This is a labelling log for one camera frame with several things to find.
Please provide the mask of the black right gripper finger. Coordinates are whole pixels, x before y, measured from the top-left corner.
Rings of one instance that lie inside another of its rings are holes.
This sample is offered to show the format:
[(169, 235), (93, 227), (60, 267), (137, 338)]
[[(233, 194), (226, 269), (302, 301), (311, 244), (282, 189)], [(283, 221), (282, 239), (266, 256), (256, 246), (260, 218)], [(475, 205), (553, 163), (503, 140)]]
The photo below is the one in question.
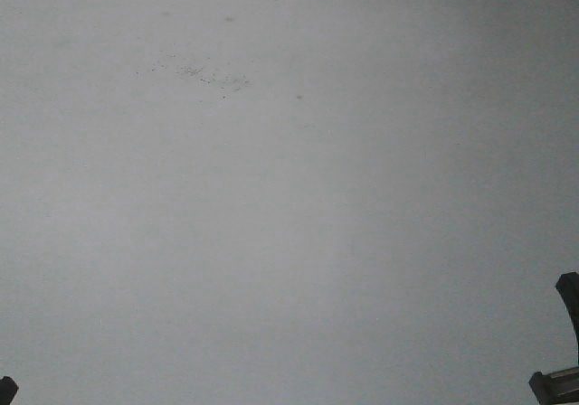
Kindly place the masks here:
[(535, 372), (529, 382), (539, 404), (570, 404), (578, 402), (578, 368), (543, 374)]
[(569, 272), (560, 276), (555, 288), (562, 298), (574, 329), (575, 338), (579, 339), (578, 328), (578, 273)]

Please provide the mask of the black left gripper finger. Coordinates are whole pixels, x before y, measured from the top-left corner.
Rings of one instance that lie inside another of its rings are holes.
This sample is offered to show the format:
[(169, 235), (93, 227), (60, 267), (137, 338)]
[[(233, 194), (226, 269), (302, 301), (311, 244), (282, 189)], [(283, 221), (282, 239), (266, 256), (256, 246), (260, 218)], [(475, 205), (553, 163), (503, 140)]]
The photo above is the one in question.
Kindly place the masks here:
[(0, 379), (0, 405), (11, 405), (18, 390), (18, 384), (11, 377), (2, 377)]

